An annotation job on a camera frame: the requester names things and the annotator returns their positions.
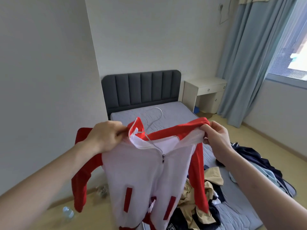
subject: white logo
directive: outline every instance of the white logo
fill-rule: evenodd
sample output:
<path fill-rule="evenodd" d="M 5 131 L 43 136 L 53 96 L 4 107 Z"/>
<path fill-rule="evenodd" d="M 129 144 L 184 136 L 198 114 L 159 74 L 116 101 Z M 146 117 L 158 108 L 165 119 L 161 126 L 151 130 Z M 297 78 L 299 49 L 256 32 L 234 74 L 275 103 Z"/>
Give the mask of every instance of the white logo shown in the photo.
<path fill-rule="evenodd" d="M 168 230 L 176 230 L 176 228 L 174 227 L 173 224 L 171 224 L 170 226 L 167 227 Z"/>

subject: beige clothing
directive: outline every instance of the beige clothing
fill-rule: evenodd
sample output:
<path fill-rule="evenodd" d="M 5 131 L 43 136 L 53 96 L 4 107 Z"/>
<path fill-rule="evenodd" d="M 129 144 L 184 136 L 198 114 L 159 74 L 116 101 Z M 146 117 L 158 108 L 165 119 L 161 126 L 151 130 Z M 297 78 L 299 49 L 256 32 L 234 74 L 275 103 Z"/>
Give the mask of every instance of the beige clothing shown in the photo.
<path fill-rule="evenodd" d="M 217 185 L 223 185 L 224 181 L 221 177 L 220 169 L 218 167 L 209 168 L 204 171 L 205 180 L 205 192 L 207 199 L 210 200 L 213 198 L 213 187 L 210 182 L 213 182 Z M 195 223 L 192 215 L 197 213 L 198 220 L 203 224 L 212 224 L 215 223 L 215 219 L 212 217 L 210 211 L 208 213 L 203 212 L 198 209 L 195 205 L 194 200 L 194 188 L 191 186 L 189 179 L 186 179 L 185 187 L 181 198 L 178 202 L 178 206 L 185 217 L 185 220 L 188 223 L 188 227 L 194 230 L 199 230 L 199 227 Z"/>

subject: plastic bottle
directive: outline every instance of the plastic bottle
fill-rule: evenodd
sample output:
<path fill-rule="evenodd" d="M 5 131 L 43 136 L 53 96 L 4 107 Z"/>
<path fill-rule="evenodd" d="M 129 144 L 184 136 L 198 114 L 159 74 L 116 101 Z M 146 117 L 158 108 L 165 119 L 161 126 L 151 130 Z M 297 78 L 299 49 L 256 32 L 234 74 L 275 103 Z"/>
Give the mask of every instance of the plastic bottle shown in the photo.
<path fill-rule="evenodd" d="M 71 220 L 74 217 L 74 211 L 69 207 L 63 207 L 63 215 L 67 220 Z"/>

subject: mattress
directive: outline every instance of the mattress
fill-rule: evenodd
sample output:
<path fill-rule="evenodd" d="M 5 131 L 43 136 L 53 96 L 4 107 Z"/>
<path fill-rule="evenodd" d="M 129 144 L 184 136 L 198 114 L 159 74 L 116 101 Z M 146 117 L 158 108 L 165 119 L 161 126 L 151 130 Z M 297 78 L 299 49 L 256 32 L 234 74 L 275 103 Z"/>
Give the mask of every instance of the mattress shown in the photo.
<path fill-rule="evenodd" d="M 154 107 L 158 107 L 162 110 L 163 116 L 161 119 L 159 119 L 161 112 Z M 178 124 L 187 123 L 197 118 L 197 116 L 181 102 L 170 102 L 112 113 L 110 118 L 111 120 L 121 121 L 124 125 L 128 125 L 134 121 L 136 117 L 141 118 L 145 129 L 152 121 L 159 119 L 146 131 L 148 134 Z M 211 147 L 203 144 L 203 151 L 204 164 L 209 167 L 217 166 Z M 220 172 L 224 179 L 224 186 L 221 186 L 221 189 L 226 201 L 216 206 L 220 212 L 222 222 L 221 226 L 217 229 L 254 230 L 259 228 L 262 225 L 261 220 L 239 187 L 231 181 L 229 172 L 224 167 L 220 167 Z M 289 183 L 285 183 L 289 192 L 294 197 L 296 195 L 295 189 Z M 150 229 L 147 224 L 145 224 L 145 229 Z"/>

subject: person's left hand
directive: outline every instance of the person's left hand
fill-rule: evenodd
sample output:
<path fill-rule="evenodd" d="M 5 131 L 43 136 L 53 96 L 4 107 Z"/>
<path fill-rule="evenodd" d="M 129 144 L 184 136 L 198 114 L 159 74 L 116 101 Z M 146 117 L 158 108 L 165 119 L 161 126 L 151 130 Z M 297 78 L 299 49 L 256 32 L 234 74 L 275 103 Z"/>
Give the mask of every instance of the person's left hand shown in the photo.
<path fill-rule="evenodd" d="M 88 143 L 93 149 L 94 156 L 112 150 L 121 142 L 126 129 L 127 127 L 119 121 L 97 123 L 84 142 Z"/>

